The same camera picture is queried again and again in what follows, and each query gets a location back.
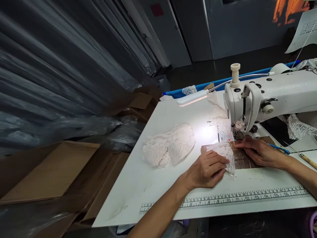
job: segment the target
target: door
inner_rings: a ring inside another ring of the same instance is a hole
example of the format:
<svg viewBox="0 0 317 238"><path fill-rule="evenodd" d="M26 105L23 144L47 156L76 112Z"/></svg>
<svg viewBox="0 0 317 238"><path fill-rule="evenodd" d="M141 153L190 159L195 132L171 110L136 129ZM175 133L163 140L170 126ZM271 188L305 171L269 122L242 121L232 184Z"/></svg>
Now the door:
<svg viewBox="0 0 317 238"><path fill-rule="evenodd" d="M191 65L169 0L140 0L173 68Z"/></svg>
<svg viewBox="0 0 317 238"><path fill-rule="evenodd" d="M212 60L203 0L171 0L192 61Z"/></svg>

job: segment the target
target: white table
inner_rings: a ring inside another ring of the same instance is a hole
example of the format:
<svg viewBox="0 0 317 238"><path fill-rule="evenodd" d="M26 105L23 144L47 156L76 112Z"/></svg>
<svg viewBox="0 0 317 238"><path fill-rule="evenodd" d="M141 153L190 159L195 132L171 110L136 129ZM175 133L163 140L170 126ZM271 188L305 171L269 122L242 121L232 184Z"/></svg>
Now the white table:
<svg viewBox="0 0 317 238"><path fill-rule="evenodd" d="M219 91L217 94L219 103L223 105L223 91ZM137 223L142 217L142 215L139 215L141 205L143 203L157 201L160 196L171 187L178 176L185 172L197 159L200 155L202 145L218 142L216 129L206 123L209 119L208 109L210 106L211 104L207 99L195 102L186 107L179 107L176 100L158 103L103 204L93 227ZM191 123L197 142L183 162L175 167L156 169L142 161L142 148L145 138L184 122ZM258 132L261 136L270 136L261 126ZM292 146L298 151L313 150L304 152L304 154L317 162L317 143L311 136L304 137L302 140L293 143ZM299 158L297 154L291 154L291 156L308 165ZM236 170L236 178L234 181L224 178L215 188L195 189L188 194L187 198L299 185L300 183L288 173L277 169L239 169ZM317 201L312 197L307 197L284 201L184 210L178 211L174 219L211 217L313 206L317 206Z"/></svg>

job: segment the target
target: measuring tape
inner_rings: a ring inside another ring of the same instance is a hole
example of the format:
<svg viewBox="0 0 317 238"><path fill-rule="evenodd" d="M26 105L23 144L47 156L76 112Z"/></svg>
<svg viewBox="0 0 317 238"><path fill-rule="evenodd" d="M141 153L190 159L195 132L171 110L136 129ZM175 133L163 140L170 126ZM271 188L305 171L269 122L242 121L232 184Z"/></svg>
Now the measuring tape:
<svg viewBox="0 0 317 238"><path fill-rule="evenodd" d="M224 193L202 197L185 198L178 208L179 211L231 206L240 204L281 201L312 197L304 186L269 188L261 190L244 191L237 193ZM139 214L145 214L154 202L142 203Z"/></svg>

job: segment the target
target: blue bin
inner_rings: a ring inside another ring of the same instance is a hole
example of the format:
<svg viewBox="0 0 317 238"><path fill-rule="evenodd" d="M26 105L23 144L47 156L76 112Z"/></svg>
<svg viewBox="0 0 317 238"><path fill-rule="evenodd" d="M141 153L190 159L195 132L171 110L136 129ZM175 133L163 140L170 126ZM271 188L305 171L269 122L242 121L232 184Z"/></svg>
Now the blue bin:
<svg viewBox="0 0 317 238"><path fill-rule="evenodd" d="M296 65L298 65L299 63L300 63L300 60L297 60L295 62L294 67ZM290 62L290 63L286 63L285 65L287 65L288 67L292 67L293 64L294 64L294 62ZM258 74L258 73L268 73L271 69L272 69L272 67L271 68L257 70L257 71L250 72L250 73L240 74L239 76L244 76L244 75L249 75L249 74ZM241 81L249 80L249 79L255 79L255 78L258 78L258 77L249 77L249 78L241 79ZM225 79L220 79L220 80L209 82L209 83L199 84L199 85L195 85L195 86L196 86L197 91L200 91L200 90L203 90L210 83L214 83L214 85L217 86L217 85L219 85L219 84L221 84L223 82L226 82L226 81L228 81L230 79L232 79L232 77L225 78ZM221 90L224 90L224 89L225 89L225 86L223 85L223 86L217 88L216 91L221 91ZM163 93L163 95L170 95L170 96L172 96L175 99L176 98L182 98L182 97L186 96L185 94L182 93L182 89L177 89L177 90L165 92L165 93Z"/></svg>

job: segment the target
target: right hand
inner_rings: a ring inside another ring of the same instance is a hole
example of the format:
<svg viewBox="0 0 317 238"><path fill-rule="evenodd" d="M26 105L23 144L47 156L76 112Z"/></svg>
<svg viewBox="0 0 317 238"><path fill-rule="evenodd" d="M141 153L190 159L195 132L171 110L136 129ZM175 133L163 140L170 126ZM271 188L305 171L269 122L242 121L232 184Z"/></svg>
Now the right hand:
<svg viewBox="0 0 317 238"><path fill-rule="evenodd" d="M289 156L274 149L261 139L252 139L249 135L245 136L243 141L236 144L235 147L243 148L247 155L261 166L284 169L289 162Z"/></svg>
<svg viewBox="0 0 317 238"><path fill-rule="evenodd" d="M191 191L195 188L213 188L224 176L230 160L210 150L201 154L190 168L181 176L184 185Z"/></svg>

